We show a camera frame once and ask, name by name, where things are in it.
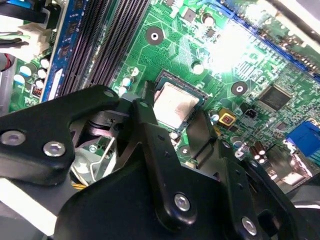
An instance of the black wire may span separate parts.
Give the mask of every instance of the black wire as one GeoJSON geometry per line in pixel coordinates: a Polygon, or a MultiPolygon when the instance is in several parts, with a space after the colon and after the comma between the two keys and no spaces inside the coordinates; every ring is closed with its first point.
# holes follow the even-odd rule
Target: black wire
{"type": "Polygon", "coordinates": [[[29,45],[29,43],[25,41],[9,43],[9,44],[0,44],[0,49],[8,49],[8,48],[20,48],[21,46],[29,45]]]}
{"type": "Polygon", "coordinates": [[[0,45],[1,44],[15,44],[22,42],[21,38],[15,38],[15,39],[1,39],[0,38],[0,45]]]}

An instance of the black capacitor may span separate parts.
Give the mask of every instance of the black capacitor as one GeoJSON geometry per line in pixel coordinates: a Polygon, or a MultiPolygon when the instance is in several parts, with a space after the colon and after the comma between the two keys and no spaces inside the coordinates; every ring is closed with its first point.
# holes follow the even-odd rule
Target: black capacitor
{"type": "Polygon", "coordinates": [[[256,141],[254,143],[254,146],[258,152],[259,155],[265,155],[266,154],[266,149],[265,147],[262,145],[262,143],[260,141],[256,141]]]}
{"type": "Polygon", "coordinates": [[[253,158],[255,160],[259,160],[260,159],[259,152],[258,152],[258,150],[256,149],[255,146],[249,147],[249,151],[250,151],[251,155],[253,156],[253,158]]]}
{"type": "Polygon", "coordinates": [[[50,58],[51,54],[48,54],[40,59],[40,65],[44,69],[48,69],[50,67],[50,58]]]}

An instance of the blue expansion slot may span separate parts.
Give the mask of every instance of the blue expansion slot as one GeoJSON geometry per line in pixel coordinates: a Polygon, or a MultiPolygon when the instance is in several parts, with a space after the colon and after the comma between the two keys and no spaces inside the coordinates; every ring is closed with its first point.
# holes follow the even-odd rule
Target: blue expansion slot
{"type": "Polygon", "coordinates": [[[216,10],[220,11],[221,13],[223,13],[229,19],[231,19],[231,20],[235,21],[236,23],[240,24],[241,26],[243,26],[253,36],[255,36],[261,42],[266,44],[269,48],[273,49],[275,52],[277,52],[283,58],[288,60],[290,63],[295,65],[298,69],[300,69],[301,71],[303,71],[303,72],[307,73],[308,75],[310,75],[311,77],[313,77],[313,79],[320,84],[320,75],[311,75],[311,74],[309,74],[309,69],[308,69],[308,67],[306,65],[301,63],[299,60],[295,59],[295,57],[292,56],[290,53],[282,50],[281,47],[278,47],[276,44],[272,43],[270,40],[267,40],[267,39],[264,39],[264,38],[260,37],[258,29],[256,29],[255,27],[251,26],[246,21],[244,21],[239,16],[237,16],[236,13],[234,13],[233,11],[228,9],[226,6],[222,5],[220,3],[220,0],[201,0],[201,1],[199,1],[197,3],[197,5],[203,5],[203,4],[210,5],[214,9],[216,9],[216,10]]]}
{"type": "Polygon", "coordinates": [[[43,90],[41,102],[52,100],[56,97],[61,87],[68,59],[76,43],[79,27],[87,7],[88,0],[69,0],[60,35],[56,39],[57,45],[53,52],[53,59],[48,74],[47,82],[43,90]]]}

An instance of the white connector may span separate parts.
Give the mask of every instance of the white connector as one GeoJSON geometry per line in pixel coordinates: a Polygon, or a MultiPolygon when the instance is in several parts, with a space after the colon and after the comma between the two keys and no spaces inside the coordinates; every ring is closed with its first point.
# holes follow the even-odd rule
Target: white connector
{"type": "Polygon", "coordinates": [[[2,48],[0,52],[11,54],[29,63],[50,47],[51,29],[44,29],[36,23],[28,23],[17,27],[16,30],[24,36],[30,37],[23,39],[23,41],[29,43],[29,45],[21,46],[21,48],[2,48]]]}

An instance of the mounting hole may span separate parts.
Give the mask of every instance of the mounting hole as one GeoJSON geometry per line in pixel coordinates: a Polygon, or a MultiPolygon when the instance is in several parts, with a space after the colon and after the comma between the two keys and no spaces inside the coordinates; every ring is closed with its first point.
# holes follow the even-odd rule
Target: mounting hole
{"type": "Polygon", "coordinates": [[[152,33],[152,34],[151,34],[151,39],[152,39],[153,41],[157,41],[157,40],[159,39],[158,33],[156,33],[156,32],[152,33]]]}
{"type": "Polygon", "coordinates": [[[104,94],[110,98],[113,98],[114,97],[114,94],[108,90],[104,91],[104,94]]]}
{"type": "Polygon", "coordinates": [[[163,136],[161,136],[161,135],[158,135],[158,139],[160,139],[161,141],[165,140],[165,138],[163,136]]]}
{"type": "Polygon", "coordinates": [[[242,93],[242,92],[244,91],[244,87],[243,87],[243,86],[238,86],[238,87],[236,88],[236,91],[237,91],[238,93],[242,93]]]}
{"type": "Polygon", "coordinates": [[[148,107],[148,104],[146,104],[145,102],[140,102],[140,105],[142,106],[142,107],[145,107],[145,108],[147,108],[148,107]]]}
{"type": "Polygon", "coordinates": [[[224,145],[226,148],[228,148],[228,149],[231,147],[230,144],[227,143],[226,141],[222,141],[222,143],[223,143],[223,145],[224,145]]]}
{"type": "Polygon", "coordinates": [[[244,186],[243,186],[241,183],[238,183],[237,185],[239,186],[239,188],[240,188],[241,190],[244,189],[244,186]]]}

